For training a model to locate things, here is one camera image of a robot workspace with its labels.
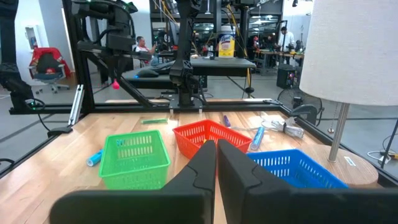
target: red basket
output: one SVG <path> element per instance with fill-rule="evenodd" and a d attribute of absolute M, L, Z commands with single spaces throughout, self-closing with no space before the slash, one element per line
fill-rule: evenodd
<path fill-rule="evenodd" d="M 214 140 L 216 144 L 219 139 L 226 139 L 243 153 L 248 151 L 252 141 L 251 138 L 208 119 L 174 128 L 173 131 L 180 152 L 188 159 L 197 153 L 204 139 Z"/>

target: blue pen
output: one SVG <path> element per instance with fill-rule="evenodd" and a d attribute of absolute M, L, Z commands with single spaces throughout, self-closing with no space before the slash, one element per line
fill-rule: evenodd
<path fill-rule="evenodd" d="M 256 150 L 258 150 L 260 148 L 261 140 L 262 140 L 262 137 L 264 136 L 264 131 L 265 130 L 266 129 L 264 127 L 260 127 L 257 130 L 257 133 L 256 133 L 256 135 L 255 135 L 255 137 L 253 139 L 253 142 L 250 145 L 250 149 L 251 150 L 256 151 Z"/>
<path fill-rule="evenodd" d="M 101 149 L 99 152 L 96 154 L 92 155 L 90 158 L 86 160 L 86 163 L 88 166 L 95 166 L 95 164 L 99 163 L 101 161 L 103 149 Z"/>
<path fill-rule="evenodd" d="M 225 126 L 226 127 L 231 127 L 231 123 L 229 122 L 229 120 L 228 120 L 228 118 L 227 118 L 227 116 L 226 115 L 224 115 L 224 124 L 225 124 Z"/>

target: pink object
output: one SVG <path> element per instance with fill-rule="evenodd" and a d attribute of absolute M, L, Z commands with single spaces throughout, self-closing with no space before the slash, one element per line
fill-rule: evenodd
<path fill-rule="evenodd" d="M 112 84 L 112 87 L 113 87 L 114 90 L 120 89 L 120 85 L 119 85 L 118 81 L 115 80 L 115 81 L 113 82 L 113 84 Z"/>

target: purple marker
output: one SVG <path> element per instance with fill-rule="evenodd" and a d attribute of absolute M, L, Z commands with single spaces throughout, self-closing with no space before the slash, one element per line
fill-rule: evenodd
<path fill-rule="evenodd" d="M 228 118 L 227 118 L 227 116 L 226 115 L 224 115 L 224 124 L 225 124 L 225 126 L 226 127 L 231 127 L 231 123 L 229 122 L 229 120 L 228 120 Z"/>

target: plastic basket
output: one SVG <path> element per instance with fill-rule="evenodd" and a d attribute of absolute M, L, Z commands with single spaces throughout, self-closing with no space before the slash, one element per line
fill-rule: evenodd
<path fill-rule="evenodd" d="M 99 176 L 108 189 L 160 189 L 169 155 L 158 130 L 108 136 Z"/>
<path fill-rule="evenodd" d="M 298 188 L 348 188 L 298 149 L 246 154 L 254 162 Z"/>
<path fill-rule="evenodd" d="M 208 119 L 180 126 L 173 131 L 180 152 L 188 159 L 192 159 L 205 139 L 214 140 L 216 144 L 219 139 L 225 139 L 243 153 L 248 151 L 252 141 L 251 138 Z"/>

